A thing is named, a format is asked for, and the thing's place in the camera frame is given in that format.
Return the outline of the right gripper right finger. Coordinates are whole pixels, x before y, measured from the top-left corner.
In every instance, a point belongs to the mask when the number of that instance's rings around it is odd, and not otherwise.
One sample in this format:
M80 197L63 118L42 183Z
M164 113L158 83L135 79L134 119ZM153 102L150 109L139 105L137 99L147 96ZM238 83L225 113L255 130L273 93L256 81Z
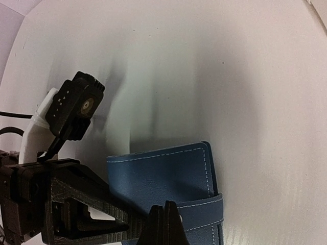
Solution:
M189 245L175 202L165 203L165 244Z

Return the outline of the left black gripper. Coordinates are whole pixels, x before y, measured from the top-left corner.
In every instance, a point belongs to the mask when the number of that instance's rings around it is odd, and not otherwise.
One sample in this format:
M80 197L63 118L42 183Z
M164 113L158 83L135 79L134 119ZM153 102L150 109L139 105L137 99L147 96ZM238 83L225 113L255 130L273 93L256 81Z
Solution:
M50 176L53 201L71 198L116 220L55 220L42 230L45 244L106 244L140 237L147 215L114 196L90 168L77 165L80 161L19 164L18 156L1 151L1 244L22 244L41 232Z

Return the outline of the blue card holder wallet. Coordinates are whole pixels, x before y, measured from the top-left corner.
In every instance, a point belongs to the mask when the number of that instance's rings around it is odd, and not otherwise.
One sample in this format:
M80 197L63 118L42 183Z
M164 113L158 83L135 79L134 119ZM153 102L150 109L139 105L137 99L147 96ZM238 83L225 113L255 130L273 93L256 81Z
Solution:
M189 244L223 244L223 195L207 141L107 157L110 191L144 214L177 204Z

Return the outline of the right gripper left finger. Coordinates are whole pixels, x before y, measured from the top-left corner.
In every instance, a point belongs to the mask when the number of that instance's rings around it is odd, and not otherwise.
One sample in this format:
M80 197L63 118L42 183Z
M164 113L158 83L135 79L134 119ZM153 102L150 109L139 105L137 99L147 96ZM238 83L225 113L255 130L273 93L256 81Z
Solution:
M151 207L137 245L161 245L164 243L164 213L163 206Z

